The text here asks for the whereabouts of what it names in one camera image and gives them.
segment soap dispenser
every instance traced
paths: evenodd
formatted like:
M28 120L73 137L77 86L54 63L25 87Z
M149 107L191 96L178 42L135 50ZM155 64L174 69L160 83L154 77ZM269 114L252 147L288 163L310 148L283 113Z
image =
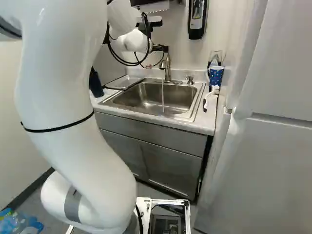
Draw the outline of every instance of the soap dispenser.
M189 0L189 39L201 39L206 31L209 0Z

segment sink basin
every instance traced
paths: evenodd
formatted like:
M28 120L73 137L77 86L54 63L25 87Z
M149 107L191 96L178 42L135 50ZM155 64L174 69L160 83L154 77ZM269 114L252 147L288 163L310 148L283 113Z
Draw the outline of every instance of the sink basin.
M190 119L202 86L202 83L164 83L164 111L161 80L151 78L99 104L155 116Z

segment gray band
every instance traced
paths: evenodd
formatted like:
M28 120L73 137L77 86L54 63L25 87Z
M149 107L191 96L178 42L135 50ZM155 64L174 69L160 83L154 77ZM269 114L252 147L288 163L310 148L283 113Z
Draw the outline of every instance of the gray band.
M21 38L21 30L13 27L1 16L0 16L0 34L6 35L10 38L15 38L15 39Z
M66 217L70 221L81 223L78 213L81 197L81 194L73 186L69 188L65 199L64 210Z

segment water stream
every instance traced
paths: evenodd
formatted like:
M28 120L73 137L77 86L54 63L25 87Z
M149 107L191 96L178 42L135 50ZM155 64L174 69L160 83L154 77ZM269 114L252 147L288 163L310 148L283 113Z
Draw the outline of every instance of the water stream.
M164 105L164 78L161 80L161 96L162 96L162 112L165 113L165 105Z

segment white refrigerator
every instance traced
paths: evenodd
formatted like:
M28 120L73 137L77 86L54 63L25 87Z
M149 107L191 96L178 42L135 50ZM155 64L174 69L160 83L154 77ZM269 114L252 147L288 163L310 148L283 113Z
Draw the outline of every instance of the white refrigerator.
M312 233L312 1L237 1L194 228Z

